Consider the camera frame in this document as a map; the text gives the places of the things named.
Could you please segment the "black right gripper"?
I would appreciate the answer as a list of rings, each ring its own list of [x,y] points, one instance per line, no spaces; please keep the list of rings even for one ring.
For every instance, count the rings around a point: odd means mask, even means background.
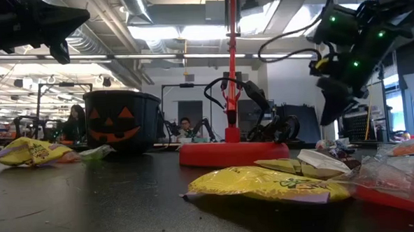
[[[335,119],[368,115],[368,105],[354,100],[365,97],[364,85],[373,75],[396,38],[409,38],[408,27],[374,27],[364,29],[347,52],[331,52],[309,64],[310,74],[320,79],[324,110],[321,125],[328,126]]]

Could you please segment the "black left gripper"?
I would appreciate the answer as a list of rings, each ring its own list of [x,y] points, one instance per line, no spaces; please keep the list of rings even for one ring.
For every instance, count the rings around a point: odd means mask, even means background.
[[[14,53],[22,45],[39,48],[41,44],[53,43],[48,46],[50,55],[59,64],[69,64],[65,39],[89,19],[87,9],[57,6],[42,0],[0,0],[0,50]]]

